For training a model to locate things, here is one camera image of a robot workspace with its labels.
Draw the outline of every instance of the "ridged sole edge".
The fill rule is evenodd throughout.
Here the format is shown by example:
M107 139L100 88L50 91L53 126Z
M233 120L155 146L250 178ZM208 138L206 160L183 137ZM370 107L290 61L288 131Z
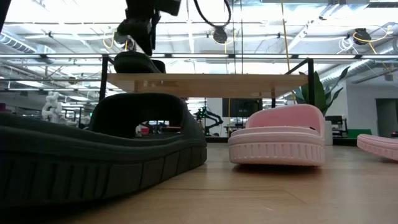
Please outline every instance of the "ridged sole edge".
M188 147L141 162L104 162L3 153L0 207L82 202L132 193L202 165L205 147Z
M372 154L375 154L377 156L382 156L388 159L392 159L395 161L398 161L398 151L397 150L393 150L393 149L386 149L383 147L377 147L377 146L373 146L371 144L367 144L365 142L362 142L361 140L357 140L356 145L366 151L366 152L370 152Z
M246 143L229 147L229 160L238 164L322 166L325 148L304 143Z

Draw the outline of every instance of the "black cable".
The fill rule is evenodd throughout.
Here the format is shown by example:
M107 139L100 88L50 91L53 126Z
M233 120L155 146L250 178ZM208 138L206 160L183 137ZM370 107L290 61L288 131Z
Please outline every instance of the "black cable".
M228 10L228 20L227 20L227 21L224 23L224 25L222 25L222 26L214 25L212 22L210 22L209 20L207 20L206 17L203 15L203 13L202 13L201 10L200 10L198 0L193 0L193 2L195 3L195 6L196 6L196 8L197 8L197 10L198 10L198 13L199 13L200 17L201 17L207 24L209 24L210 26L212 26L212 27L214 27L214 28L224 28L224 27L226 27L226 26L229 24L229 22L231 21L232 12L231 12L231 7L229 6L228 0L224 0L225 6L226 6L226 8L227 8L227 10Z

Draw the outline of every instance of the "white robot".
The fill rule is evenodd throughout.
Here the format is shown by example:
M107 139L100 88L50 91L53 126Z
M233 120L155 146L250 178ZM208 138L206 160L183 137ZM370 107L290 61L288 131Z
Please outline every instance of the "white robot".
M51 123L59 123L59 114L62 112L62 104L58 102L60 94L58 92L49 92L45 97L45 105L42 109L42 117Z

